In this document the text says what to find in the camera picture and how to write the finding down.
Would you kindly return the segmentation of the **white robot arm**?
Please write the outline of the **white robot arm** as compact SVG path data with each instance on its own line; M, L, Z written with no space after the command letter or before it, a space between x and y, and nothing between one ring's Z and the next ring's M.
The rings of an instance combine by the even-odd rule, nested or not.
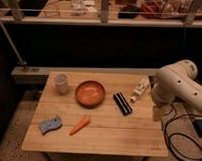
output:
M156 81L151 89L154 121L161 119L164 106L176 97L202 113L202 85L195 82L197 74L198 68L191 60L181 60L157 70Z

